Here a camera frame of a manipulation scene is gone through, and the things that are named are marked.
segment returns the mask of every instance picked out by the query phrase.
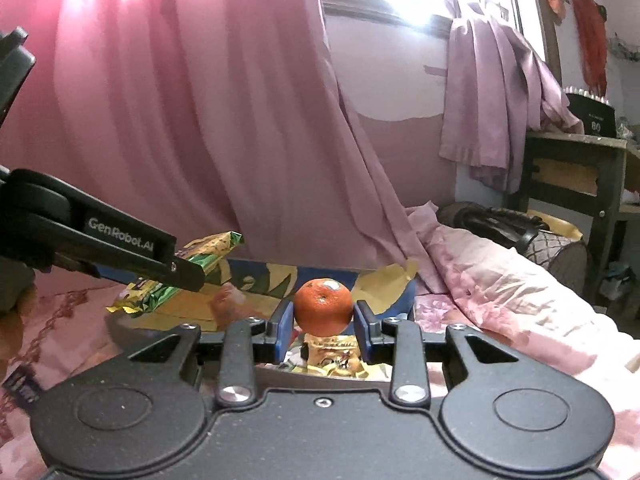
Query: orange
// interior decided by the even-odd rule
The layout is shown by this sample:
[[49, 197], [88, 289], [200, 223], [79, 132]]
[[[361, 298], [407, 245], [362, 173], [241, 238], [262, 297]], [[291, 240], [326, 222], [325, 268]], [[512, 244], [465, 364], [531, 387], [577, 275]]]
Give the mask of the orange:
[[351, 322], [351, 291], [331, 278], [311, 280], [293, 297], [293, 315], [303, 332], [316, 337], [338, 335]]

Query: wooden table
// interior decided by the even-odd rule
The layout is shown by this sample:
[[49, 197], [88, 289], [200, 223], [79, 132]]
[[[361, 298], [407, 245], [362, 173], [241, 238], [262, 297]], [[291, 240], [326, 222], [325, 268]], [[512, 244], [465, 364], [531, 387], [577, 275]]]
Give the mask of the wooden table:
[[620, 203], [625, 188], [640, 190], [636, 143], [562, 132], [527, 135], [520, 190], [510, 197], [510, 207], [526, 211], [534, 198], [593, 218], [588, 247], [594, 266], [583, 293], [591, 304], [609, 263], [616, 226], [640, 220], [640, 206]]

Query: window sill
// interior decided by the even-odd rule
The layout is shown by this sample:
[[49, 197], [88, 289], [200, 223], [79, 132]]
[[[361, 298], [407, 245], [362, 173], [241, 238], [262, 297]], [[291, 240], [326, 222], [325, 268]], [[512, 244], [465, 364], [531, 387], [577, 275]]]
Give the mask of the window sill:
[[368, 22], [401, 25], [418, 30], [429, 36], [449, 39], [453, 20], [434, 14], [426, 25], [414, 25], [395, 12], [384, 0], [322, 0], [322, 8], [328, 16], [343, 16]]

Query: green and yellow snack wrapper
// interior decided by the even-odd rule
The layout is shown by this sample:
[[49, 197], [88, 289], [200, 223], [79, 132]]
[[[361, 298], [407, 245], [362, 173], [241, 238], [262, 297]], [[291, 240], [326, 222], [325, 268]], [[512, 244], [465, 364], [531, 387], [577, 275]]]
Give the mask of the green and yellow snack wrapper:
[[[242, 243], [242, 235], [233, 231], [207, 236], [189, 242], [175, 255], [198, 264], [205, 275], [216, 268], [221, 258], [229, 254], [233, 248]], [[127, 314], [141, 316], [153, 312], [175, 294], [180, 292], [176, 286], [163, 285], [153, 280], [140, 278], [136, 283], [129, 283], [113, 305], [107, 307], [110, 312], [124, 310]]]

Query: window frame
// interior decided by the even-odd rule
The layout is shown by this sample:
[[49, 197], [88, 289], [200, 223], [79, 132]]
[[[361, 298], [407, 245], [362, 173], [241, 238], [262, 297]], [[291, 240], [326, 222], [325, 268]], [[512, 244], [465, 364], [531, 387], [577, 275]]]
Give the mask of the window frame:
[[[515, 17], [518, 28], [522, 31], [522, 20], [518, 0], [513, 0]], [[553, 11], [546, 0], [536, 0], [538, 18], [542, 28], [542, 41], [545, 51], [546, 65], [562, 86], [562, 70], [560, 66], [560, 51]], [[387, 25], [400, 25], [418, 30], [424, 34], [449, 39], [453, 20], [447, 16], [434, 14], [425, 25], [414, 25], [402, 18], [385, 0], [322, 0], [322, 8], [328, 16], [342, 16], [356, 20], [366, 20]]]

